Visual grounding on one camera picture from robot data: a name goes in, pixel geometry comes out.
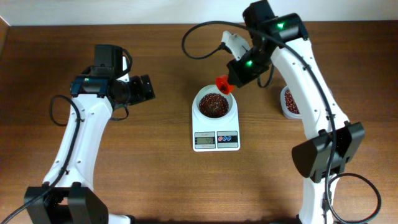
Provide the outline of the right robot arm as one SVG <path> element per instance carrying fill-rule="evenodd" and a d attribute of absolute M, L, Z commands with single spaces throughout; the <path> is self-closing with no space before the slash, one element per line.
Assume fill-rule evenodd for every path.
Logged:
<path fill-rule="evenodd" d="M 351 123 L 336 103 L 314 59 L 312 43 L 298 14 L 277 17 L 267 1 L 243 12 L 244 29 L 252 48 L 237 53 L 227 64 L 228 84 L 248 84 L 269 66 L 278 69 L 298 107 L 307 140 L 292 149 L 292 159 L 303 177 L 300 223 L 342 223 L 333 209 L 339 178 L 364 139 L 361 123 Z"/>

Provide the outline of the orange plastic measuring scoop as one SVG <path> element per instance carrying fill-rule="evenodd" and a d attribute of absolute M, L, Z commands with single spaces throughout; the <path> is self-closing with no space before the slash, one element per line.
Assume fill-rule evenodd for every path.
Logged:
<path fill-rule="evenodd" d="M 220 75 L 215 80 L 217 89 L 224 95 L 230 94 L 234 90 L 234 85 L 228 83 L 227 75 Z"/>

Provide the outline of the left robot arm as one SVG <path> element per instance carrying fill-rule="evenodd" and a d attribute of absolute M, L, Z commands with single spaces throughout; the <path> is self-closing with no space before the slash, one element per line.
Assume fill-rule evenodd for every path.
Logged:
<path fill-rule="evenodd" d="M 115 215 L 95 195 L 96 158 L 105 127 L 118 109 L 155 98 L 148 75 L 129 77 L 132 57 L 117 45 L 96 45 L 95 62 L 71 83 L 70 115 L 54 163 L 40 187 L 28 187 L 22 208 L 32 223 L 135 223 Z"/>

